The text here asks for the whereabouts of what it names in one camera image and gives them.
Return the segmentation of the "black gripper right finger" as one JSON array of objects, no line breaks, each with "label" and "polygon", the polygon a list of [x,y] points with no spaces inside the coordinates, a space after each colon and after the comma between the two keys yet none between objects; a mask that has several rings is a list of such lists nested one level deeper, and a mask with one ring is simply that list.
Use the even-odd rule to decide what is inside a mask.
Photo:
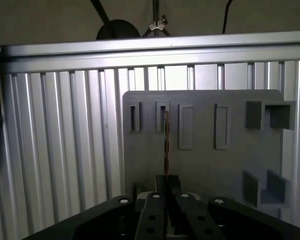
[{"label": "black gripper right finger", "polygon": [[168,177],[176,206],[173,223],[192,240],[300,240],[300,228],[226,197],[208,203],[183,192],[177,175]]}]

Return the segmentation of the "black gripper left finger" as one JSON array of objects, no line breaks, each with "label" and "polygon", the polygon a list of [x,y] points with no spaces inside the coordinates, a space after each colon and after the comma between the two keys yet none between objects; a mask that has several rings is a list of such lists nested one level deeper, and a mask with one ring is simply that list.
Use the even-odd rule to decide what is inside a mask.
[{"label": "black gripper left finger", "polygon": [[163,240],[166,237],[167,182],[155,177],[146,198],[117,196],[46,229],[29,240]]}]

